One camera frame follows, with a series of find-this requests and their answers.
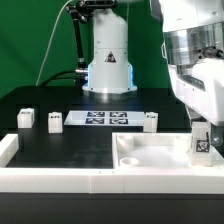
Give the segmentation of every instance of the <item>cable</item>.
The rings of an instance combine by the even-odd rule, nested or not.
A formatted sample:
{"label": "cable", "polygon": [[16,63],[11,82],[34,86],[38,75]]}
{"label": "cable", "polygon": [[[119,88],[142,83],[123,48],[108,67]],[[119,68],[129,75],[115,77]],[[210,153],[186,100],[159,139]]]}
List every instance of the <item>cable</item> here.
{"label": "cable", "polygon": [[127,3],[127,13],[126,13],[126,18],[127,18],[127,25],[128,25],[128,19],[129,19],[129,11],[130,11],[130,4],[129,3]]}
{"label": "cable", "polygon": [[46,81],[44,81],[40,86],[46,86],[49,82],[53,81],[53,80],[63,80],[63,79],[72,79],[74,80],[74,77],[60,77],[60,78],[52,78],[52,79],[48,79]]}
{"label": "cable", "polygon": [[68,70],[68,71],[59,72],[59,73],[51,76],[46,81],[42,82],[40,86],[46,86],[48,82],[50,82],[51,80],[55,80],[58,76],[65,75],[65,74],[69,74],[69,73],[75,73],[75,70]]}
{"label": "cable", "polygon": [[38,78],[37,78],[37,81],[36,81],[36,86],[38,86],[39,84],[39,81],[40,81],[40,77],[42,75],[42,72],[43,72],[43,68],[44,68],[44,65],[46,63],[46,60],[47,60],[47,57],[48,57],[48,54],[49,54],[49,50],[51,48],[51,43],[52,43],[52,40],[54,38],[54,34],[55,34],[55,30],[57,28],[57,25],[58,25],[58,21],[60,19],[60,16],[63,12],[63,10],[65,9],[65,7],[68,5],[68,3],[70,2],[73,2],[74,0],[69,0],[67,1],[61,8],[60,12],[58,13],[58,16],[57,16],[57,19],[55,21],[55,24],[54,24],[54,27],[53,27],[53,30],[52,30],[52,33],[51,33],[51,37],[50,37],[50,40],[49,40],[49,43],[48,43],[48,46],[47,46],[47,50],[46,50],[46,53],[45,53],[45,56],[44,56],[44,59],[43,59],[43,62],[41,64],[41,67],[40,67],[40,71],[39,71],[39,74],[38,74]]}

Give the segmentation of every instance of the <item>black sticker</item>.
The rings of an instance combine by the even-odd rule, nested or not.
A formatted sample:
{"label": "black sticker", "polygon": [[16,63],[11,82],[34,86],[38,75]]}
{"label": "black sticker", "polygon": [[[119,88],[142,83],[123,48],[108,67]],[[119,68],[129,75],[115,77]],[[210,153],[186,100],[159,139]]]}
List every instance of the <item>black sticker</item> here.
{"label": "black sticker", "polygon": [[197,140],[196,152],[206,152],[209,153],[210,144],[207,140]]}
{"label": "black sticker", "polygon": [[113,63],[116,63],[115,57],[114,57],[114,55],[113,55],[112,52],[109,53],[109,55],[107,56],[105,62],[113,62]]}
{"label": "black sticker", "polygon": [[97,111],[88,112],[87,117],[105,117],[105,112],[97,112]]}
{"label": "black sticker", "polygon": [[110,112],[110,117],[127,117],[127,112]]}
{"label": "black sticker", "polygon": [[104,124],[103,118],[86,118],[86,124]]}
{"label": "black sticker", "polygon": [[117,125],[117,124],[128,124],[128,119],[116,119],[116,118],[113,118],[113,119],[110,119],[110,124],[114,124],[114,125]]}

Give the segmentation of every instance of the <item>small white cube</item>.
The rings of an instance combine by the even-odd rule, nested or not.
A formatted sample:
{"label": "small white cube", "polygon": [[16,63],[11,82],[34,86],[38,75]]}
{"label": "small white cube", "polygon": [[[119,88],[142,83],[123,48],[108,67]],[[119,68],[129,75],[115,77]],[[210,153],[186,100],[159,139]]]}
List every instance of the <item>small white cube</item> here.
{"label": "small white cube", "polygon": [[62,113],[53,112],[48,114],[48,132],[62,133]]}
{"label": "small white cube", "polygon": [[21,109],[17,115],[18,128],[32,128],[34,123],[34,109]]}
{"label": "small white cube", "polygon": [[158,113],[149,112],[146,113],[143,125],[143,132],[157,132],[158,125]]}

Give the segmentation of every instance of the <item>green backdrop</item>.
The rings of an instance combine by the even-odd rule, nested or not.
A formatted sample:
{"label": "green backdrop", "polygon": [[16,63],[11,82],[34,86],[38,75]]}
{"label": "green backdrop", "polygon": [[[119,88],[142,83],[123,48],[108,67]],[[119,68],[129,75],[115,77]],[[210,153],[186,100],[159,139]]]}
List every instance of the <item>green backdrop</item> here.
{"label": "green backdrop", "polygon": [[[48,41],[66,0],[0,2],[0,97],[19,86],[35,85]],[[162,26],[150,16],[149,1],[119,4],[114,10],[129,25],[129,62],[138,87],[167,88],[166,61],[161,57]],[[84,54],[92,60],[92,22],[81,25]],[[57,72],[76,68],[76,44],[70,16],[63,12],[41,82]],[[74,85],[73,80],[51,85]]]}

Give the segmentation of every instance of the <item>blue light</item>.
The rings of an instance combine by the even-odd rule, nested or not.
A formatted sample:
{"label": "blue light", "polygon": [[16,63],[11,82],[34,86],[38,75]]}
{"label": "blue light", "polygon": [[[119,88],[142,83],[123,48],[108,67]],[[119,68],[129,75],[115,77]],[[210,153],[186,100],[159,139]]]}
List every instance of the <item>blue light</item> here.
{"label": "blue light", "polygon": [[131,65],[131,87],[134,86],[133,79],[134,79],[134,69],[133,66]]}
{"label": "blue light", "polygon": [[89,80],[90,80],[90,77],[89,77],[89,75],[90,75],[90,72],[89,72],[89,67],[90,67],[90,64],[88,65],[88,79],[87,79],[87,87],[89,88]]}

